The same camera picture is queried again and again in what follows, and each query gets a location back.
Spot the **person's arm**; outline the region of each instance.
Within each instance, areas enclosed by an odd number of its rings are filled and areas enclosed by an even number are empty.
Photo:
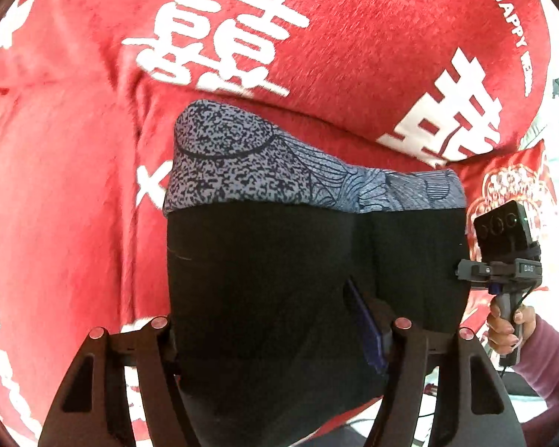
[[[549,407],[559,401],[559,332],[538,315],[534,333],[522,346],[520,362],[513,369]]]

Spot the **hand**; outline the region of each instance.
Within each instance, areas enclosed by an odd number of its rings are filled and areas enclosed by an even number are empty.
[[[522,338],[516,338],[513,334],[513,325],[501,318],[501,310],[495,301],[490,303],[490,314],[486,318],[489,325],[487,337],[489,346],[500,355],[509,355],[517,348],[517,345],[526,343],[537,327],[537,314],[532,306],[520,306],[513,320],[516,324],[524,325]]]

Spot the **finger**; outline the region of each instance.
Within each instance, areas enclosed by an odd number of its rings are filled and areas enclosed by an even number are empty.
[[[513,321],[516,324],[524,324],[525,322],[535,321],[537,313],[532,306],[520,306],[513,316]]]
[[[489,340],[489,346],[500,355],[510,355],[511,353],[513,353],[513,348],[511,348],[510,346],[500,346],[492,342],[491,340]]]
[[[489,331],[489,339],[496,345],[510,346],[511,348],[513,348],[517,345],[517,343],[520,342],[520,340],[513,334],[501,334],[493,330]]]
[[[494,299],[490,302],[490,313],[495,318],[501,317],[501,309],[499,309],[499,306],[497,306]]]
[[[489,325],[491,330],[501,334],[513,334],[514,328],[507,319],[495,318],[495,316],[489,314],[486,318],[486,323]]]

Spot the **gray patterned fabric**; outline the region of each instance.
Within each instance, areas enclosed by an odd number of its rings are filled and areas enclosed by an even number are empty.
[[[465,207],[452,170],[405,174],[346,164],[255,114],[195,101],[176,121],[164,214],[237,200],[349,213]]]

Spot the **white letter x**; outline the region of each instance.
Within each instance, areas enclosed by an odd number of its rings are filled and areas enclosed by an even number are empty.
[[[165,190],[160,182],[171,171],[171,159],[165,161],[153,175],[149,176],[147,168],[139,166],[136,169],[136,182],[140,186],[139,192],[136,194],[136,206],[139,206],[145,195],[149,195],[153,204],[160,210],[164,206]]]

